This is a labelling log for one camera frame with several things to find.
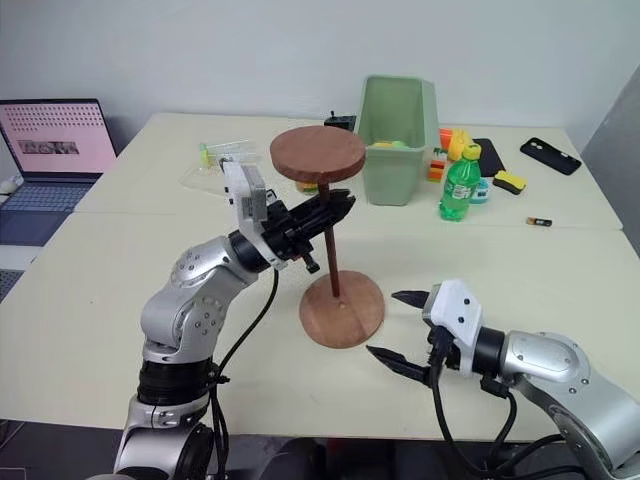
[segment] black phone case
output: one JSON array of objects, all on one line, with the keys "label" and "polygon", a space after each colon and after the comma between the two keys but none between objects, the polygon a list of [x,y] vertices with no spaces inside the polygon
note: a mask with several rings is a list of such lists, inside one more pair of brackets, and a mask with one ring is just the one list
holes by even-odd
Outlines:
[{"label": "black phone case", "polygon": [[531,138],[522,145],[520,151],[565,175],[571,175],[582,165],[582,162],[577,158],[561,152],[536,137]]}]

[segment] laptop keyboard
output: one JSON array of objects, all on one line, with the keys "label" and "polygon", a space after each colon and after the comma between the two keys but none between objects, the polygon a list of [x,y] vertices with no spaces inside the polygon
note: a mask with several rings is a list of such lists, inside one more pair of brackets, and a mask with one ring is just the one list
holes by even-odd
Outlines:
[{"label": "laptop keyboard", "polygon": [[20,270],[0,270],[0,303],[13,288],[23,272]]},{"label": "laptop keyboard", "polygon": [[2,204],[20,212],[72,212],[91,185],[23,185]]}]

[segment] bottle cap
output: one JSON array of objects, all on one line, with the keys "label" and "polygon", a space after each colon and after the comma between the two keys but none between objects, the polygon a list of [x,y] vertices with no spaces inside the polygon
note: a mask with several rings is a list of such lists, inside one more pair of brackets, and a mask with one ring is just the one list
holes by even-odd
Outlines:
[{"label": "bottle cap", "polygon": [[467,160],[479,160],[480,152],[482,152],[482,147],[477,143],[472,143],[464,147],[464,150],[462,150],[462,156]]}]

